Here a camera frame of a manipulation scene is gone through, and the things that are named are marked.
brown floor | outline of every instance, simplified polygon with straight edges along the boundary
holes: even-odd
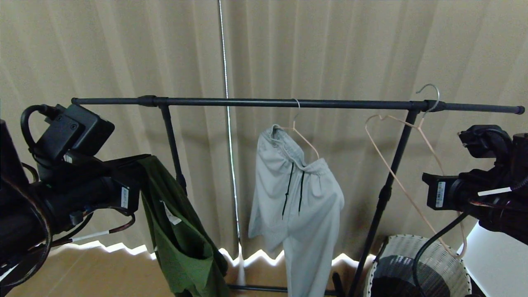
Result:
[[[333,271],[341,274],[347,287],[354,268],[340,262]],[[259,259],[244,270],[246,282],[253,285],[286,286],[284,261],[270,266]],[[230,267],[226,281],[236,284],[238,267]],[[328,289],[333,290],[329,278]],[[284,297],[283,293],[232,291],[232,296]],[[102,248],[64,249],[48,258],[29,281],[16,287],[8,297],[92,297],[171,295],[155,260],[147,253],[131,256],[125,250],[108,253]]]

empty hanger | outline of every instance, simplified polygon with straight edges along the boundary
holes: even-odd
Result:
[[[317,159],[319,160],[319,153],[317,152],[315,147],[297,129],[295,129],[295,120],[297,119],[297,116],[300,113],[300,103],[299,103],[299,100],[297,100],[297,99],[294,99],[294,100],[297,102],[297,106],[299,107],[299,110],[297,111],[297,114],[294,117],[293,125],[291,127],[281,127],[281,129],[292,130],[295,133],[297,133],[300,136],[300,138],[302,138],[314,150],[315,154],[317,155]]]
[[[410,124],[410,123],[407,123],[406,121],[404,120],[401,120],[401,119],[398,119],[396,117],[393,117],[391,115],[387,115],[387,116],[381,116],[379,114],[377,115],[373,115],[371,117],[369,117],[366,122],[365,122],[365,131],[367,133],[367,135],[369,136],[369,139],[370,139],[370,142],[372,143],[372,145],[374,145],[374,148],[376,149],[378,155],[380,156],[381,160],[383,160],[383,163],[385,164],[385,166],[389,169],[389,172],[391,173],[392,177],[394,177],[394,180],[396,180],[396,183],[400,186],[401,190],[403,191],[403,193],[405,194],[405,196],[407,196],[407,198],[409,199],[409,202],[411,202],[412,206],[416,209],[416,211],[418,212],[418,214],[420,215],[420,217],[425,221],[425,223],[429,226],[429,228],[436,234],[436,230],[433,228],[432,224],[429,222],[429,220],[425,217],[425,215],[423,214],[422,210],[420,209],[420,207],[418,207],[418,205],[414,202],[413,198],[411,197],[411,195],[407,192],[407,190],[405,189],[405,187],[403,186],[403,184],[400,182],[400,180],[398,179],[398,177],[396,176],[396,174],[392,171],[390,165],[388,164],[388,162],[385,160],[385,157],[383,157],[383,154],[381,153],[380,149],[378,148],[378,146],[376,145],[376,143],[374,142],[374,139],[372,138],[370,132],[369,132],[369,129],[368,129],[368,123],[369,121],[372,119],[372,118],[375,118],[375,117],[378,117],[380,120],[385,120],[387,118],[390,118],[390,119],[393,119],[393,120],[396,120],[398,122],[401,122],[403,124],[405,124],[406,126],[409,126],[409,127],[412,127],[416,130],[418,130],[420,132],[420,135],[421,137],[423,138],[423,140],[425,141],[425,143],[427,144],[427,147],[429,148],[429,150],[431,151],[431,153],[433,154],[433,156],[435,157],[435,160],[438,164],[438,166],[440,167],[440,170],[442,172],[442,175],[446,175],[445,172],[444,172],[444,169],[442,167],[442,163],[440,162],[440,159],[438,158],[438,156],[436,155],[435,153],[435,150],[432,148],[429,140],[427,140],[427,137],[425,136],[425,133],[423,132],[422,130],[422,124],[423,124],[423,121],[425,120],[425,116],[428,112],[434,110],[438,103],[440,102],[440,91],[438,90],[438,88],[431,84],[431,83],[428,83],[426,84],[425,86],[423,86],[419,91],[416,92],[416,94],[419,94],[420,92],[423,91],[423,89],[425,89],[427,86],[432,86],[435,88],[436,92],[437,92],[437,99],[436,99],[436,102],[435,104],[429,108],[427,111],[424,112],[424,114],[422,115],[422,119],[420,120],[420,124],[418,124],[418,126],[416,125],[413,125],[413,124]],[[453,254],[450,250],[450,248],[446,245],[446,243],[441,239],[439,238],[439,241],[440,243],[443,245],[443,247],[445,248],[445,250],[454,258],[462,258],[464,256],[464,254],[466,253],[466,247],[467,247],[467,239],[466,239],[466,233],[465,233],[465,230],[464,230],[464,225],[462,224],[462,222],[460,222],[460,230],[462,232],[462,238],[463,238],[463,248],[462,248],[462,251],[460,253],[460,255],[457,255],[457,254]]]

green garment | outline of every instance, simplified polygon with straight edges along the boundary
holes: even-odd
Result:
[[[229,296],[227,262],[207,236],[182,187],[155,156],[138,161],[148,175],[143,205],[158,263],[176,296]]]

metal hook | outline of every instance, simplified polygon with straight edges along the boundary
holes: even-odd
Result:
[[[423,113],[422,118],[425,118],[426,114],[428,112],[430,112],[431,110],[434,110],[438,106],[438,103],[440,102],[440,91],[432,83],[428,83],[425,86],[423,86],[419,91],[416,91],[416,94],[420,94],[423,91],[423,89],[425,89],[427,86],[432,86],[433,88],[435,88],[435,90],[436,90],[436,102],[431,108],[427,109],[426,112]]]
[[[299,110],[297,111],[297,114],[294,117],[294,123],[295,123],[295,120],[297,119],[297,116],[300,114],[300,103],[299,103],[299,100],[297,100],[295,98],[293,98],[293,100],[295,100],[297,102],[297,106],[299,107]]]

curtain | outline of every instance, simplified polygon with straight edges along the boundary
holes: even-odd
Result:
[[[339,100],[436,99],[434,83],[449,103],[528,105],[528,6],[522,2],[221,1],[230,98]],[[62,104],[71,97],[225,96],[219,3],[216,1],[2,1],[0,4],[2,119],[25,162],[31,157],[18,128],[31,104]],[[138,106],[88,106],[116,125],[97,155],[110,160],[157,155],[174,173],[161,113]],[[176,145],[189,198],[218,247],[238,255],[237,194],[245,257],[263,247],[248,239],[254,160],[260,132],[290,126],[293,108],[171,107]],[[297,128],[328,162],[345,194],[335,253],[358,258],[388,170],[364,131],[375,110],[302,108]],[[405,112],[380,111],[399,118]],[[510,134],[528,131],[523,116],[430,113],[423,126],[447,174],[488,169],[456,133],[475,124],[499,124]],[[32,119],[37,138],[43,118]],[[382,153],[394,155],[402,125],[370,124]],[[313,161],[315,154],[299,144]],[[427,217],[440,230],[455,214],[425,206],[422,172],[440,174],[415,131],[398,170]],[[124,224],[100,211],[82,235]],[[466,221],[469,232],[475,223]],[[432,236],[402,191],[392,198],[378,231]],[[97,238],[130,248],[147,244],[143,210],[129,230]],[[459,230],[445,236],[455,248]]]

